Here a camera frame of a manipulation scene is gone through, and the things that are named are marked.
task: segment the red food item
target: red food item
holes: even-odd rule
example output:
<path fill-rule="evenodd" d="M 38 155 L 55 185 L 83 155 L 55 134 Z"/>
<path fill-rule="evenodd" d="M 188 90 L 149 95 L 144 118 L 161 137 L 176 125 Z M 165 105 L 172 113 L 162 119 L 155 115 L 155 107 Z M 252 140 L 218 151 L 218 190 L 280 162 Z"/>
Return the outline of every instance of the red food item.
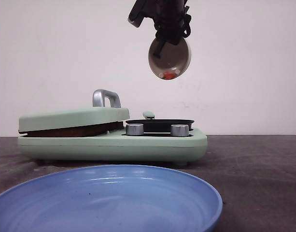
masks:
<path fill-rule="evenodd" d="M 163 79 L 164 80 L 171 80 L 171 79 L 175 78 L 176 76 L 177 76 L 177 74 L 173 71 L 163 72 Z"/>

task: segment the black pan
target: black pan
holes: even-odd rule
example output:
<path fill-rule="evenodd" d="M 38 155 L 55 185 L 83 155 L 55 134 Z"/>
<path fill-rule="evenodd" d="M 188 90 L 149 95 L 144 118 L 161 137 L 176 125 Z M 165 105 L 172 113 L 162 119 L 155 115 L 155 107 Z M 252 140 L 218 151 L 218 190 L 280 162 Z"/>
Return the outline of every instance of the black pan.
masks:
<path fill-rule="evenodd" d="M 194 120 L 186 119 L 139 119 L 126 121 L 128 124 L 143 124 L 144 132 L 170 132 L 171 126 L 177 124 L 188 125 L 188 129 L 191 130 L 193 122 Z"/>

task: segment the metal handle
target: metal handle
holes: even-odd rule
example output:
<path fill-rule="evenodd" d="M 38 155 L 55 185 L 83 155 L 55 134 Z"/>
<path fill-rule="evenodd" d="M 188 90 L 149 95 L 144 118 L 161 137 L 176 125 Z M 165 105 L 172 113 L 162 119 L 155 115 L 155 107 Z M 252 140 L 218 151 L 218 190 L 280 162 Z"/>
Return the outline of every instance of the metal handle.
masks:
<path fill-rule="evenodd" d="M 110 101 L 110 107 L 121 108 L 120 99 L 117 93 L 105 89 L 95 90 L 93 93 L 93 106 L 105 106 L 105 98 Z"/>

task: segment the gray table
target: gray table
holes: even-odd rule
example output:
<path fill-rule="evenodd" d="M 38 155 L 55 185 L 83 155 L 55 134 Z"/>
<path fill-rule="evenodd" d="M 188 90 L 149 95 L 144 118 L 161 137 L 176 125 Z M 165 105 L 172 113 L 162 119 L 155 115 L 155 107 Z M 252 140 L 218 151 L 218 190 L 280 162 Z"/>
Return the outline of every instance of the gray table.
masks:
<path fill-rule="evenodd" d="M 296 136 L 209 136 L 205 157 L 187 167 L 167 162 L 33 160 L 16 138 L 0 137 L 0 193 L 49 173 L 102 164 L 145 164 L 177 169 L 212 184 L 223 198 L 216 232 L 296 231 Z"/>

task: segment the silver knob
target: silver knob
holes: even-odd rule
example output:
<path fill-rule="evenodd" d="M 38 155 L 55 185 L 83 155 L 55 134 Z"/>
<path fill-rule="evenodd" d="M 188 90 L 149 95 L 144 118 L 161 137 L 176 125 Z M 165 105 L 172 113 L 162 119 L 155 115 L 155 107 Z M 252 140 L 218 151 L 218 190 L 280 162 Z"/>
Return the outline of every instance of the silver knob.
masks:
<path fill-rule="evenodd" d="M 143 135 L 143 124 L 141 123 L 127 124 L 127 135 L 132 135 L 132 136 Z"/>
<path fill-rule="evenodd" d="M 189 135 L 188 132 L 188 125 L 172 125 L 171 126 L 171 131 L 170 131 L 171 136 L 175 137 L 186 137 Z"/>

